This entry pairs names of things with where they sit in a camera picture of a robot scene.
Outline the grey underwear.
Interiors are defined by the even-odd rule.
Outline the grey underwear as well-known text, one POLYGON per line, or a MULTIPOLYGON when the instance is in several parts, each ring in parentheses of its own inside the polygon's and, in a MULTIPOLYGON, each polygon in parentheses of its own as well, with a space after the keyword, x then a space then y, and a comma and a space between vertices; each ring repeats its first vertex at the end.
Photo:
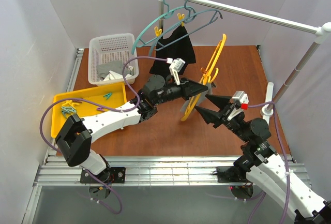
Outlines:
POLYGON ((213 88, 217 87, 214 82, 207 83, 206 86, 208 87, 207 91, 202 92, 200 95, 190 97, 184 102, 180 109, 181 113, 184 113, 184 115, 190 115, 190 110, 193 110, 195 106, 199 106, 206 99, 206 94, 212 94, 213 88))

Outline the orange clothespin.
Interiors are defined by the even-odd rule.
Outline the orange clothespin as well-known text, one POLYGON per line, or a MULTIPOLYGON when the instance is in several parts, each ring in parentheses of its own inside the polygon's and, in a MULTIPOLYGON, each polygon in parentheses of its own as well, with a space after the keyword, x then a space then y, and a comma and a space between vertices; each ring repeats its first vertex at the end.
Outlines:
POLYGON ((201 68, 200 71, 202 72, 202 74, 207 74, 208 73, 208 71, 205 70, 204 68, 201 68))

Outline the yellow hanger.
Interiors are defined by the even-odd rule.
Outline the yellow hanger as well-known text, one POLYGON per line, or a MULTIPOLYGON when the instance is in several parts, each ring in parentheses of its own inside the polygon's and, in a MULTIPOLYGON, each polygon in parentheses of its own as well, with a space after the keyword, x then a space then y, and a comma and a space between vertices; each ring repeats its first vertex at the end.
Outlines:
MULTIPOLYGON (((216 49, 214 50, 208 65, 206 66, 205 70, 208 71, 207 74, 202 74, 199 83, 206 85, 207 83, 212 83, 216 79, 218 73, 219 73, 219 68, 216 67, 216 64, 219 60, 220 54, 222 52, 222 49, 225 45, 225 42, 227 40, 227 35, 222 34, 222 39, 219 41, 218 45, 216 46, 216 49)), ((184 122, 190 115, 184 115, 180 120, 184 122)))

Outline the grey-blue hanger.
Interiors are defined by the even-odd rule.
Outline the grey-blue hanger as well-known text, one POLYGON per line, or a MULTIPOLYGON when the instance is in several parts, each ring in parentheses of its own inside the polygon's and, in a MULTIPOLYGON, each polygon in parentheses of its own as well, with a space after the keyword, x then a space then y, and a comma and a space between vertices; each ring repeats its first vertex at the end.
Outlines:
POLYGON ((169 4, 167 4, 165 2, 165 0, 162 0, 161 3, 163 5, 167 6, 167 12, 161 14, 160 16, 158 16, 154 21, 152 21, 144 30, 142 30, 142 32, 139 35, 139 41, 141 41, 141 43, 143 44, 143 46, 146 46, 147 44, 151 44, 151 48, 149 50, 149 55, 152 55, 152 52, 155 50, 156 52, 161 51, 175 43, 177 43, 178 41, 181 41, 185 38, 189 38, 189 35, 201 30, 202 28, 216 22, 219 18, 223 19, 223 16, 221 14, 221 12, 217 9, 206 9, 200 12, 196 12, 196 10, 187 5, 187 2, 189 0, 185 0, 184 5, 183 6, 179 6, 173 9, 170 9, 169 4), (174 12, 184 8, 185 10, 188 11, 188 15, 184 15, 184 17, 182 18, 181 15, 178 16, 178 22, 173 24, 171 27, 169 27, 166 31, 163 30, 163 21, 166 19, 171 18, 174 15, 174 12), (201 27, 197 28, 196 30, 191 31, 190 33, 188 33, 185 29, 185 24, 188 24, 190 22, 192 22, 199 14, 205 13, 205 12, 213 12, 213 16, 211 17, 211 19, 209 20, 209 22, 207 22, 206 24, 202 25, 201 27), (141 39, 141 36, 150 28, 152 27, 156 22, 160 22, 161 26, 160 27, 155 27, 155 35, 156 37, 151 39, 148 42, 145 42, 141 39))

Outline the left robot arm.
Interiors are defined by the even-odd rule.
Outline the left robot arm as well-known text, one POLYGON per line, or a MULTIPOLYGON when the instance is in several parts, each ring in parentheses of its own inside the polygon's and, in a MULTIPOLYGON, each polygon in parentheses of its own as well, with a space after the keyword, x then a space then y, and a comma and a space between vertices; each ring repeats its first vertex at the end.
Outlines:
POLYGON ((91 149, 91 144, 104 135, 136 125, 157 113, 157 106, 178 98, 188 100, 208 90, 206 85, 181 78, 178 83, 166 82, 160 75, 151 76, 130 101, 115 109, 93 116, 67 118, 55 138, 67 165, 80 166, 93 175, 109 172, 106 160, 91 149))

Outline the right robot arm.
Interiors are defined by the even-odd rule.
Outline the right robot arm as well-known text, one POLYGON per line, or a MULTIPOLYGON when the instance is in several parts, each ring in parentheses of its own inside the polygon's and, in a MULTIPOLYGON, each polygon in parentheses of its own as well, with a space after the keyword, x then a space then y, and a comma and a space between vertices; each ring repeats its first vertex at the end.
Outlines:
POLYGON ((269 144, 268 122, 260 117, 244 120, 244 110, 249 108, 248 95, 236 91, 232 97, 207 94, 206 98, 219 110, 196 106, 205 123, 214 128, 224 125, 244 142, 240 147, 242 156, 225 171, 217 170, 218 177, 229 182, 249 181, 259 186, 295 223, 330 223, 330 202, 291 172, 288 162, 283 161, 269 144))

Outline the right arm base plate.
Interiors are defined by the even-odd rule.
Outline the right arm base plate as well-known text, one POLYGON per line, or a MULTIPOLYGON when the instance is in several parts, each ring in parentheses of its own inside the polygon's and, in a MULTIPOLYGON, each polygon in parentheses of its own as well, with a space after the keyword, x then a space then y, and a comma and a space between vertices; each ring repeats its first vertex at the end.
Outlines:
POLYGON ((235 183, 248 183, 250 179, 253 179, 253 182, 257 181, 264 182, 268 179, 267 174, 257 169, 257 172, 253 172, 252 167, 247 166, 236 166, 223 167, 219 166, 212 172, 213 176, 217 177, 217 182, 235 182, 235 183))

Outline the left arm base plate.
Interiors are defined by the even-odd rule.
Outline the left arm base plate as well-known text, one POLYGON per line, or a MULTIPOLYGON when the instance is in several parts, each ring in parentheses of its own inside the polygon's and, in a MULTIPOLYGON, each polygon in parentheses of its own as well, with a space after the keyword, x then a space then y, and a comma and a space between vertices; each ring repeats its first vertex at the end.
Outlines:
MULTIPOLYGON (((106 184, 124 183, 125 174, 125 167, 110 167, 95 175, 95 177, 106 184)), ((87 172, 82 170, 80 176, 80 183, 92 184, 97 183, 97 181, 93 179, 87 172)))

